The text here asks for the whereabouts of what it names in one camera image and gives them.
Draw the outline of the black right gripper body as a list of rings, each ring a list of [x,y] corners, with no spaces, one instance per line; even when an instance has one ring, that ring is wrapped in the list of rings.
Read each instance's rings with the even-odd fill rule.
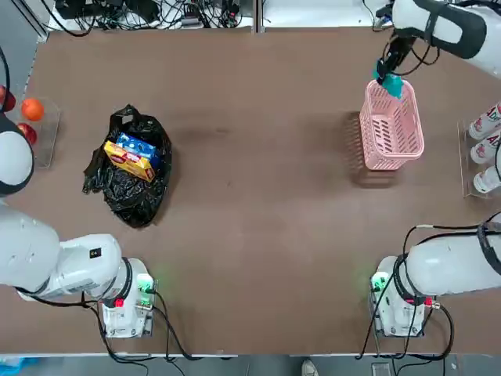
[[[390,58],[402,58],[403,61],[409,54],[411,48],[414,45],[416,38],[413,36],[399,36],[394,33],[389,41],[389,46],[387,47],[385,53],[385,60],[389,65]]]

